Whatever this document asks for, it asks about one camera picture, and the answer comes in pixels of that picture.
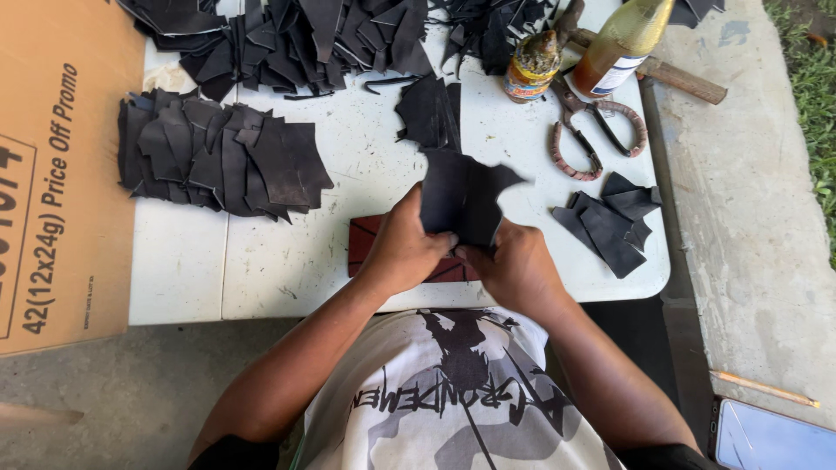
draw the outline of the white folding table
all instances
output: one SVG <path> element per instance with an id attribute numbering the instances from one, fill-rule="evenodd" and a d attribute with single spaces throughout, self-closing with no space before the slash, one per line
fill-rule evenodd
<path id="1" fill-rule="evenodd" d="M 620 0 L 587 1 L 579 26 L 599 30 L 620 4 Z M 227 16 L 242 11 L 236 1 L 221 0 L 218 8 Z M 447 30 L 428 26 L 427 31 L 424 48 L 436 74 L 445 76 L 455 69 L 456 61 L 454 57 L 443 70 L 439 67 Z M 564 61 L 578 58 L 566 52 Z M 157 53 L 148 40 L 146 86 L 156 83 L 181 93 L 193 89 L 195 84 L 177 66 L 178 59 L 179 54 Z M 395 134 L 403 128 L 395 113 L 400 85 L 378 87 L 379 96 L 361 88 L 367 79 L 381 78 L 377 73 L 349 75 L 348 89 L 304 101 L 284 100 L 264 86 L 258 92 L 240 84 L 233 89 L 224 102 L 273 109 L 274 116 L 284 116 L 288 122 L 316 123 L 319 154 L 335 188 L 323 191 L 321 209 L 307 215 L 291 213 L 293 225 L 138 200 L 130 324 L 305 316 L 348 282 L 349 220 L 388 211 L 426 173 L 426 158 L 417 144 L 396 142 Z M 573 122 L 598 151 L 604 175 L 597 181 L 575 181 L 557 170 L 549 156 L 552 126 L 560 115 L 551 91 L 545 101 L 515 104 L 502 92 L 502 77 L 486 76 L 474 58 L 465 58 L 460 78 L 464 153 L 488 165 L 503 163 L 531 181 L 506 190 L 499 205 L 512 221 L 543 230 L 569 293 L 579 302 L 642 299 L 658 293 L 670 274 L 660 211 L 645 217 L 653 230 L 645 244 L 647 262 L 621 280 L 550 214 L 553 207 L 564 207 L 576 191 L 598 197 L 611 171 L 637 185 L 653 186 L 650 149 L 625 158 L 591 115 L 577 115 Z M 447 82 L 455 79 L 445 76 Z M 611 99 L 644 115 L 634 76 Z M 632 141 L 627 119 L 616 115 L 607 121 L 624 143 Z M 561 148 L 570 165 L 589 167 L 584 150 L 571 137 L 563 139 Z M 495 304 L 481 282 L 422 284 L 391 298 L 381 311 Z"/>

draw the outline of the smartphone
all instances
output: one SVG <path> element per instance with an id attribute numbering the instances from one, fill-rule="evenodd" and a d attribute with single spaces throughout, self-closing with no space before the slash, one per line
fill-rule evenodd
<path id="1" fill-rule="evenodd" d="M 711 409 L 709 455 L 741 470 L 836 468 L 836 432 L 716 396 Z"/>

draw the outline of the jar label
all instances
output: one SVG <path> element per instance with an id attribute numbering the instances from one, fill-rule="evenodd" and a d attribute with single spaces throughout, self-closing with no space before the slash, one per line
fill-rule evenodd
<path id="1" fill-rule="evenodd" d="M 627 77 L 629 77 L 647 59 L 646 55 L 639 57 L 633 55 L 623 55 L 612 68 L 601 77 L 601 80 L 592 88 L 592 93 L 596 95 L 609 95 L 619 85 L 623 84 Z"/>

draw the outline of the glass bottle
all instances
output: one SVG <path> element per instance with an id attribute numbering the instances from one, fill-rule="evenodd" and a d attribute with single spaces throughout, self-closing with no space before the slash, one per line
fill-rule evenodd
<path id="1" fill-rule="evenodd" d="M 674 0 L 629 0 L 607 19 L 573 72 L 578 92 L 609 95 L 659 43 Z"/>

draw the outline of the person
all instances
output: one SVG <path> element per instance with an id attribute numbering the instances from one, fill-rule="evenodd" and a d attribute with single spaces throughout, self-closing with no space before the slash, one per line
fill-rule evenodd
<path id="1" fill-rule="evenodd" d="M 674 404 L 572 300 L 543 234 L 502 220 L 493 256 L 426 234 L 421 184 L 360 271 L 224 391 L 190 469 L 716 468 Z M 455 248 L 495 309 L 375 315 Z M 550 340 L 574 404 L 543 371 Z"/>

